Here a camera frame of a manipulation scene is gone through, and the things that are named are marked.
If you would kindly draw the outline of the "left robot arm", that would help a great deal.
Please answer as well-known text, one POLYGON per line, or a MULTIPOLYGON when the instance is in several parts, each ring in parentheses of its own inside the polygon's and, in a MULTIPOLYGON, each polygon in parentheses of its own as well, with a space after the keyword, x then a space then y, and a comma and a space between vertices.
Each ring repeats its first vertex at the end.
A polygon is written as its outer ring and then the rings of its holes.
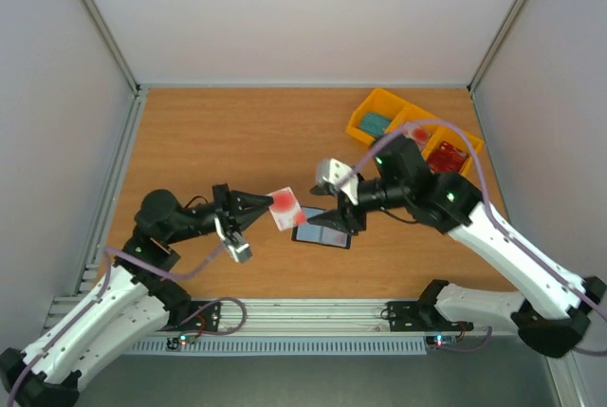
POLYGON ((131 237, 121 250, 103 252, 106 271, 61 320, 25 349, 1 354, 1 382, 9 406, 73 406, 105 366, 146 335, 177 330, 198 321, 210 307, 181 286, 173 246, 215 234, 220 245, 208 264, 227 251, 238 263, 252 250, 243 232, 269 210, 269 195, 212 188, 212 201, 187 206, 168 190, 148 193, 135 215, 131 237))

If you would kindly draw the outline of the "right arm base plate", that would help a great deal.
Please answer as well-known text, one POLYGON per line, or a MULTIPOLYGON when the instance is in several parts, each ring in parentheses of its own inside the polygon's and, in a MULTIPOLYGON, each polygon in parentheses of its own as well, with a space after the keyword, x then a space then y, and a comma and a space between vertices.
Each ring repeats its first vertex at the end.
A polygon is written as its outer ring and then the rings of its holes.
POLYGON ((433 306, 417 301, 391 301, 382 311, 392 332, 460 332, 472 331, 473 323, 453 322, 440 315, 433 306))

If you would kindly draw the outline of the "black card holder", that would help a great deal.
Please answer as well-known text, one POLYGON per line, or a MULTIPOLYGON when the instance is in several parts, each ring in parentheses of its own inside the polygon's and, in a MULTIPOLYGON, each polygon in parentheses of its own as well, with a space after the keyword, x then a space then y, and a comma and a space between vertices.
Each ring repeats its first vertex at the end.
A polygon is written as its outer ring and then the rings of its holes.
POLYGON ((291 240, 293 242, 313 244, 324 247, 337 248, 342 250, 349 250, 351 246, 352 236, 348 233, 334 231, 328 228, 310 225, 308 222, 304 222, 301 225, 292 229, 291 240), (335 233, 342 233, 347 236, 348 244, 346 247, 336 247, 329 243, 329 238, 335 233))

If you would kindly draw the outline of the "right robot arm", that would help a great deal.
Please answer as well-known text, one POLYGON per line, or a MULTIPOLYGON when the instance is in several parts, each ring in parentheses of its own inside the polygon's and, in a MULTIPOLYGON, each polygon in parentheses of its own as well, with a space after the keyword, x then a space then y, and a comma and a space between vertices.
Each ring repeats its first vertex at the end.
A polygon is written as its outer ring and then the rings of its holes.
POLYGON ((313 225, 356 235, 371 212, 402 208, 414 219, 480 255, 513 292, 431 281, 414 306, 424 331, 447 323, 490 326, 517 334, 536 352, 559 359, 578 348, 593 305, 606 293, 596 276, 582 278, 552 261, 513 229, 482 192, 457 173, 435 173, 416 143, 389 134, 368 157, 379 176, 365 179, 350 165, 328 158, 317 166, 314 195, 333 195, 336 209, 310 218, 313 225))

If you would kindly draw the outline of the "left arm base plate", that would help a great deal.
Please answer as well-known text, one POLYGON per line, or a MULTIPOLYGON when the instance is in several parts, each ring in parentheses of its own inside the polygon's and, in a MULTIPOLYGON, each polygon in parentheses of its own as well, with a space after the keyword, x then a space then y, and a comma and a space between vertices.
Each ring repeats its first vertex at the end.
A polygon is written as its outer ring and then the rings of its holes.
POLYGON ((216 331, 221 304, 215 301, 190 301, 170 314, 169 322, 161 331, 197 332, 216 331))

